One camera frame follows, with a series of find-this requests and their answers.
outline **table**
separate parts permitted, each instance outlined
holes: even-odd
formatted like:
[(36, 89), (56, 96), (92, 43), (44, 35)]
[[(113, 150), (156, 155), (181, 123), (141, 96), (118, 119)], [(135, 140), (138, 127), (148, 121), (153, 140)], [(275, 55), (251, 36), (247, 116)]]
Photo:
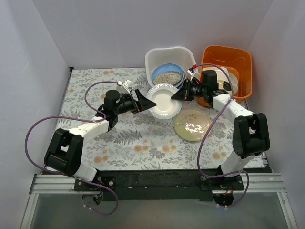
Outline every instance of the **table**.
[[(73, 70), (64, 97), (61, 115), (92, 119), (95, 111), (85, 101), (86, 89), (98, 81), (132, 81), (132, 88), (146, 95), (150, 86), (145, 68), (82, 69)], [(115, 89), (114, 84), (99, 84), (92, 88), (88, 102), (98, 108), (105, 93)], [(211, 119), (217, 111), (201, 107), (197, 102), (184, 102), (183, 108), (199, 108)], [(70, 129), (80, 122), (59, 120), (56, 128)], [(217, 168), (232, 152), (233, 125), (221, 116), (212, 129), (201, 153), (201, 168)], [(195, 169), (199, 142), (180, 138), (173, 128), (172, 119), (154, 118), (148, 111), (119, 116), (119, 122), (110, 132), (100, 135), (84, 145), (82, 161), (99, 170), (139, 169)], [(248, 168), (264, 167), (260, 157), (248, 163)]]

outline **blue plate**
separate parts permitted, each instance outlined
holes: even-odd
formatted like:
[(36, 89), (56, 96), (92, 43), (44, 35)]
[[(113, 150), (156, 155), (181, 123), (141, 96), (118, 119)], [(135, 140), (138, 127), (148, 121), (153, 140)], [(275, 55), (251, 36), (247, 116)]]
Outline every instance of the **blue plate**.
[(157, 67), (152, 72), (152, 83), (153, 83), (153, 80), (157, 77), (157, 75), (164, 73), (164, 72), (168, 72), (168, 71), (177, 71), (177, 72), (180, 72), (181, 75), (183, 76), (183, 69), (179, 65), (177, 65), (175, 63), (165, 63), (165, 64), (162, 64), (159, 67)]

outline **gray wall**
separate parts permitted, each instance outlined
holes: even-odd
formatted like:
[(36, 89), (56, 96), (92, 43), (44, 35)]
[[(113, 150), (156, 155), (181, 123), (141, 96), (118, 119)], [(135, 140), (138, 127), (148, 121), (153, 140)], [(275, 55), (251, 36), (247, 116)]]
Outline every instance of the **gray wall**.
[(246, 49), (272, 0), (33, 0), (66, 63), (144, 67), (152, 48)]
[(305, 1), (275, 0), (248, 51), (254, 60), (250, 105), (268, 117), (267, 158), (281, 172), (300, 228), (305, 228)]
[[(24, 138), (38, 119), (58, 114), (69, 69), (31, 0), (0, 1), (0, 228), (19, 228), (33, 175)], [(54, 122), (30, 139), (33, 158), (43, 157)]]

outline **beige plate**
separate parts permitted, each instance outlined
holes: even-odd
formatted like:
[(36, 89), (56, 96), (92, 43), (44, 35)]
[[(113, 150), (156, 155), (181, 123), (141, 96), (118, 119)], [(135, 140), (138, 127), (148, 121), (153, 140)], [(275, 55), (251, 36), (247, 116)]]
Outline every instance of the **beige plate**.
[(210, 118), (196, 108), (183, 109), (173, 119), (176, 133), (191, 142), (202, 140), (210, 124)]

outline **basket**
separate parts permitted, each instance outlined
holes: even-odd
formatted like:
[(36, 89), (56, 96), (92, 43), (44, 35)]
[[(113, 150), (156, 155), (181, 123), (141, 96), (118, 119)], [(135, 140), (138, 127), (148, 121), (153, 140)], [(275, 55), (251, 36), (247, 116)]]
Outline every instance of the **basket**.
[[(252, 58), (251, 55), (242, 49), (211, 45), (208, 46), (202, 57), (202, 63), (213, 63), (226, 67), (229, 72), (238, 79), (238, 92), (234, 96), (237, 102), (241, 103), (252, 94)], [(202, 81), (202, 69), (212, 67), (205, 65), (200, 68), (200, 81)], [(209, 106), (203, 98), (198, 98), (201, 106)]]
[[(163, 49), (151, 49), (145, 55), (145, 67), (148, 84), (153, 87), (152, 73), (162, 64), (175, 63), (182, 67), (187, 74), (187, 70), (196, 64), (193, 53), (184, 47), (172, 47)], [(199, 78), (199, 71), (196, 69), (196, 78)]]

